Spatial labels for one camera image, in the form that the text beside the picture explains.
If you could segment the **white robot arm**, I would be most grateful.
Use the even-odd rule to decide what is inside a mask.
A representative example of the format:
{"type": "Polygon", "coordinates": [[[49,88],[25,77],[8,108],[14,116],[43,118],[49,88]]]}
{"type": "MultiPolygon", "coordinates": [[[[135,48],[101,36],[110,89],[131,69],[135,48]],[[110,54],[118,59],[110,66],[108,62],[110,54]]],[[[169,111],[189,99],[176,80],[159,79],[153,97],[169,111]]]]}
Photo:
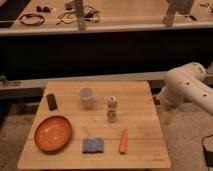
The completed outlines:
{"type": "Polygon", "coordinates": [[[171,123],[173,114],[184,99],[213,116],[213,88],[203,83],[205,77],[206,69],[197,62],[173,68],[165,74],[165,86],[157,95],[165,124],[171,123]]]}

